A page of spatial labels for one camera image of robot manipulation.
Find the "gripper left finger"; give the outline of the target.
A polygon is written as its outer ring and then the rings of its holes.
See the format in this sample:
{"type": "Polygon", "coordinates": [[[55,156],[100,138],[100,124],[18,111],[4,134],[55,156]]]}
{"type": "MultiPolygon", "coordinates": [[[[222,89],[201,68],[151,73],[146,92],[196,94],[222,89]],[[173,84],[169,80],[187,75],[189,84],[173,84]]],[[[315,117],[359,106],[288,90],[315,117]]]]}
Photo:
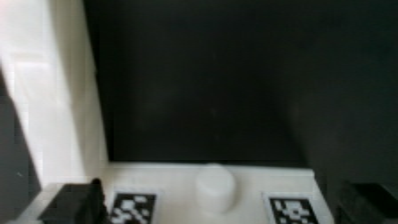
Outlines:
{"type": "Polygon", "coordinates": [[[43,224],[111,224],[98,178],[86,184],[63,186],[38,220],[43,224]]]}

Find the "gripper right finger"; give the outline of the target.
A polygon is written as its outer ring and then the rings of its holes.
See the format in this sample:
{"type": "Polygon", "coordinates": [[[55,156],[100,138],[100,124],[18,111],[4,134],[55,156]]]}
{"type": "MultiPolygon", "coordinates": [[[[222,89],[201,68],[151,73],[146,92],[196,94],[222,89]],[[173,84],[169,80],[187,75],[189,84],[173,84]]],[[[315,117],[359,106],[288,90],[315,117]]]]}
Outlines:
{"type": "Polygon", "coordinates": [[[336,224],[398,224],[398,198],[381,184],[343,184],[336,224]]]}

